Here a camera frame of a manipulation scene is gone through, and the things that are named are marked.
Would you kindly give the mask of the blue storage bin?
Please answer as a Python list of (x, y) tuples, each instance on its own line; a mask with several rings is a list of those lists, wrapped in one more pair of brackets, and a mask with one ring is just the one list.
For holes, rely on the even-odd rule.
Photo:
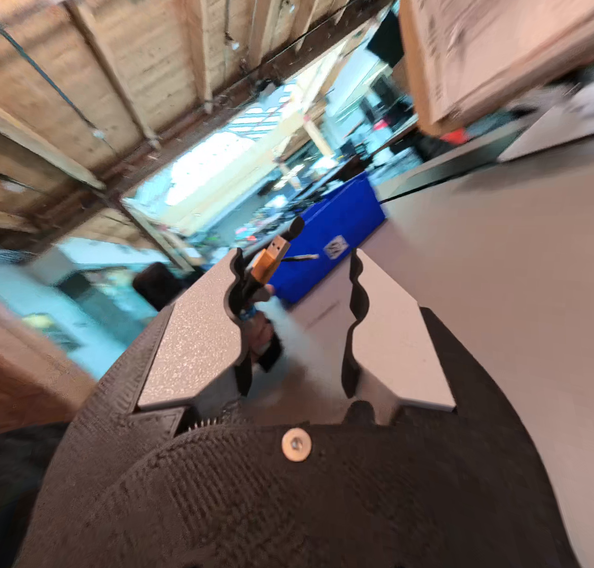
[(307, 209), (305, 226), (291, 240), (288, 257), (316, 259), (282, 262), (270, 284), (285, 305), (295, 305), (360, 246), (385, 220), (366, 171), (325, 195)]

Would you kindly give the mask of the grey desk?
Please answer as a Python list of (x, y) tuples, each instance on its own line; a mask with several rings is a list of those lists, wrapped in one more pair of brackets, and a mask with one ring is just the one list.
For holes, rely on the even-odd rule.
[(362, 246), (473, 354), (528, 429), (593, 567), (593, 140), (390, 201)]

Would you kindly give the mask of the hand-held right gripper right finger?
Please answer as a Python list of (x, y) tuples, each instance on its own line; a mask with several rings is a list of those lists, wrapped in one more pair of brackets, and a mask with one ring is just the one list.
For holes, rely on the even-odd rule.
[(404, 407), (452, 413), (456, 401), (418, 302), (362, 249), (351, 255), (341, 368), (345, 395), (375, 424)]

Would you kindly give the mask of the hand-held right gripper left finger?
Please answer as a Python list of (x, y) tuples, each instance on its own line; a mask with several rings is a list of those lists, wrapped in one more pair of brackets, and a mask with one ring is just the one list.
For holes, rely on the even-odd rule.
[(221, 413), (249, 389), (248, 343), (238, 316), (242, 272), (241, 249), (232, 249), (175, 300), (140, 390), (140, 411)]

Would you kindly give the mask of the black office chair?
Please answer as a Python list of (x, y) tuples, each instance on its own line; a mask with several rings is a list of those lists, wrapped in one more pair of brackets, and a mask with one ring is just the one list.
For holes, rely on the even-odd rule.
[(139, 271), (131, 285), (157, 312), (170, 305), (185, 290), (183, 282), (162, 262), (154, 262)]

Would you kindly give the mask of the person's left hand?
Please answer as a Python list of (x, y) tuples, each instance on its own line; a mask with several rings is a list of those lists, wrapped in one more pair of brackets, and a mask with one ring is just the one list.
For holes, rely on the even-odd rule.
[(270, 320), (265, 316), (264, 312), (257, 308), (256, 304), (268, 302), (273, 295), (274, 287), (267, 284), (257, 290), (252, 299), (251, 309), (253, 315), (247, 321), (246, 335), (248, 338), (249, 353), (253, 363), (268, 349), (274, 334)]

